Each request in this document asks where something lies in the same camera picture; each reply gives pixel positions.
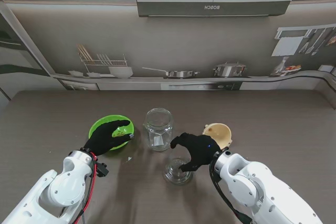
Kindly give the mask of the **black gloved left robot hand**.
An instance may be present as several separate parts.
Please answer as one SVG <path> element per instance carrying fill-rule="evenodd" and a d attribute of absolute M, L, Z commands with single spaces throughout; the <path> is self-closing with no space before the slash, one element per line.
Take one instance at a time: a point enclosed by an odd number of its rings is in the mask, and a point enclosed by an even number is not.
<path fill-rule="evenodd" d="M 85 149 L 93 152 L 96 156 L 100 156 L 108 152 L 114 147 L 118 147 L 133 138 L 133 134 L 113 137 L 112 133 L 119 127 L 128 126 L 129 120 L 116 120 L 101 124 L 89 137 L 85 145 Z"/>

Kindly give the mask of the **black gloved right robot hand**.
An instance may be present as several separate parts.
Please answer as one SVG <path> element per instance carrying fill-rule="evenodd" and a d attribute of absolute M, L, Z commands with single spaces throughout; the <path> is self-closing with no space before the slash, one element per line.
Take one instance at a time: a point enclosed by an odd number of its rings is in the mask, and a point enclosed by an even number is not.
<path fill-rule="evenodd" d="M 182 133 L 170 143 L 171 148 L 176 148 L 177 145 L 185 147 L 191 156 L 187 164 L 179 167 L 183 172 L 194 172 L 203 165 L 209 165 L 214 155 L 221 152 L 219 145 L 207 135 Z"/>

